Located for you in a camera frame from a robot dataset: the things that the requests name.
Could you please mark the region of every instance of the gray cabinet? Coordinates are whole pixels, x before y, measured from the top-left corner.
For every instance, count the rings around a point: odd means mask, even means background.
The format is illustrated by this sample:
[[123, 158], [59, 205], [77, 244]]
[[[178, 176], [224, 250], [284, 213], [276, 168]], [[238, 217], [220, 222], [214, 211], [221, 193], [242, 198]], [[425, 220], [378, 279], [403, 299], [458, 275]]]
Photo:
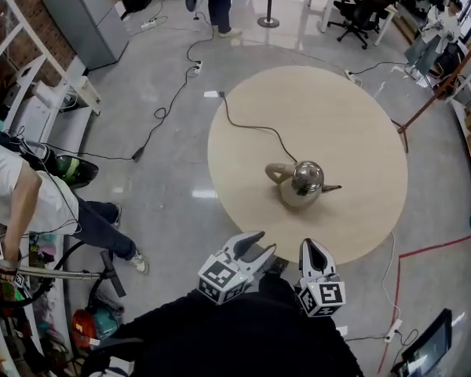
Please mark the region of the gray cabinet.
[[77, 56], [89, 69], [115, 63], [129, 41], [111, 0], [43, 0]]

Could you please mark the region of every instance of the gray floor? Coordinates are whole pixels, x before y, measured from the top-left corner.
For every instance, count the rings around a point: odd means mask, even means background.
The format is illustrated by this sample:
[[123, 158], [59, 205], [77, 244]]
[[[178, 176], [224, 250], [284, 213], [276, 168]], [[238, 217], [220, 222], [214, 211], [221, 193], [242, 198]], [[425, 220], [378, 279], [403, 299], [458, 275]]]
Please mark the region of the gray floor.
[[[157, 1], [126, 21], [130, 33], [139, 32], [141, 23], [157, 12]], [[232, 26], [244, 30], [243, 40], [215, 39], [194, 47], [192, 57], [203, 61], [202, 72], [188, 80], [138, 164], [94, 159], [100, 174], [81, 195], [121, 203], [122, 230], [150, 262], [150, 273], [145, 277], [115, 261], [127, 290], [122, 300], [125, 320], [191, 290], [207, 256], [239, 231], [214, 194], [195, 193], [213, 191], [206, 143], [220, 101], [204, 98], [205, 91], [229, 92], [249, 76], [278, 66], [301, 64], [341, 74], [344, 68], [360, 71], [379, 61], [404, 61], [408, 44], [393, 25], [379, 47], [370, 45], [364, 51], [351, 35], [337, 42], [340, 28], [328, 28], [324, 34], [317, 30], [319, 11], [326, 0], [313, 0], [312, 11], [304, 6], [304, 0], [273, 0], [272, 15], [281, 25], [272, 30], [256, 23], [264, 15], [266, 2], [233, 0]], [[184, 81], [189, 67], [186, 49], [194, 41], [210, 37], [210, 28], [202, 20], [192, 20], [184, 0], [166, 1], [161, 15], [168, 17], [167, 22], [133, 36], [116, 65], [89, 74], [104, 99], [104, 108], [92, 121], [85, 144], [88, 152], [131, 156], [157, 123], [154, 110], [168, 105]], [[340, 19], [335, 10], [332, 19]], [[383, 64], [360, 78], [363, 88], [399, 122], [409, 119], [431, 95], [409, 79], [402, 66]], [[398, 254], [470, 235], [471, 170], [451, 109], [442, 102], [435, 104], [412, 125], [408, 137], [407, 202], [394, 229], [396, 258], [386, 281], [391, 299], [396, 290]], [[347, 338], [383, 335], [389, 329], [393, 308], [381, 281], [390, 255], [388, 237], [363, 258], [339, 267], [348, 299], [334, 319], [337, 326], [349, 327]], [[92, 247], [82, 248], [70, 260], [71, 269], [98, 267], [98, 250]], [[290, 265], [285, 276], [294, 282], [297, 265]], [[72, 309], [85, 305], [88, 290], [89, 285], [71, 283]], [[109, 286], [104, 290], [111, 294]], [[405, 336], [413, 328], [423, 331], [445, 306], [453, 310], [454, 317], [462, 315], [454, 327], [453, 347], [440, 370], [442, 375], [463, 375], [469, 365], [458, 360], [471, 335], [471, 238], [402, 258], [399, 304]], [[365, 375], [376, 375], [384, 343], [351, 343]], [[397, 340], [389, 345], [382, 375], [387, 374], [399, 349]]]

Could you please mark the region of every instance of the kettle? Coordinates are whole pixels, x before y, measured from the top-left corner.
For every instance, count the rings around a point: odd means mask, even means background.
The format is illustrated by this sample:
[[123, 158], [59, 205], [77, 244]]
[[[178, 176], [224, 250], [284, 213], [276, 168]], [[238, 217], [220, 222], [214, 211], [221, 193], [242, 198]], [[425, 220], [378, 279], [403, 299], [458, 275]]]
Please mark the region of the kettle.
[[323, 169], [310, 160], [294, 165], [270, 163], [265, 167], [265, 173], [279, 186], [281, 200], [294, 209], [308, 207], [321, 192], [342, 188], [341, 185], [325, 185]]

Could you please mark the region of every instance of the person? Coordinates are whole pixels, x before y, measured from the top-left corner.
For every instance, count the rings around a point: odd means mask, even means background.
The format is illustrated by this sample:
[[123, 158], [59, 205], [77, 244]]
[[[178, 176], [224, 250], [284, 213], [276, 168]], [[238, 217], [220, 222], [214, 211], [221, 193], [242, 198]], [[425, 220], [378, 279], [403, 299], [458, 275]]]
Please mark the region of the person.
[[0, 145], [0, 223], [7, 226], [2, 240], [7, 266], [12, 275], [22, 236], [28, 232], [72, 235], [90, 246], [113, 251], [145, 274], [146, 259], [135, 243], [114, 226], [121, 208], [112, 203], [86, 202], [64, 183], [46, 172], [35, 172], [15, 152]]
[[404, 70], [413, 79], [418, 78], [419, 71], [426, 75], [448, 43], [457, 41], [461, 34], [461, 25], [458, 22], [461, 10], [460, 0], [450, 0], [442, 13], [435, 6], [431, 7], [427, 24], [414, 44], [405, 52], [408, 65]]
[[102, 375], [111, 357], [134, 362], [133, 377], [363, 376], [330, 317], [301, 315], [283, 269], [274, 262], [258, 292], [221, 306], [192, 291], [122, 325], [93, 349], [82, 376]]
[[235, 38], [243, 33], [241, 30], [230, 27], [230, 19], [228, 18], [230, 6], [230, 0], [207, 0], [211, 25], [220, 38]]

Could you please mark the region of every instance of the extension cord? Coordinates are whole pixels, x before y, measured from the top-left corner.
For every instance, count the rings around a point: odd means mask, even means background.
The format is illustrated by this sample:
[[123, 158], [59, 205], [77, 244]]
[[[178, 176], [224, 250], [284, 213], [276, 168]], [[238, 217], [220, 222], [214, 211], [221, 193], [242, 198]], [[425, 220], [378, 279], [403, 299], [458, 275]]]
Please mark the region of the extension cord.
[[393, 340], [393, 337], [396, 334], [396, 330], [398, 330], [401, 327], [402, 323], [403, 321], [400, 320], [399, 318], [396, 318], [394, 320], [394, 323], [392, 323], [391, 328], [389, 329], [389, 331], [386, 334], [386, 337], [384, 338], [384, 341], [386, 343], [389, 343]]
[[141, 29], [145, 29], [145, 28], [151, 27], [152, 25], [155, 25], [155, 20], [144, 22], [144, 23], [141, 25]]
[[347, 77], [347, 79], [349, 81], [352, 81], [356, 84], [356, 80], [354, 79], [354, 76], [352, 75], [352, 72], [350, 72], [349, 70], [344, 70], [344, 74], [345, 74], [345, 76]]
[[202, 68], [203, 68], [203, 62], [201, 60], [197, 60], [197, 64], [195, 65], [195, 68], [194, 68], [194, 74], [199, 75]]

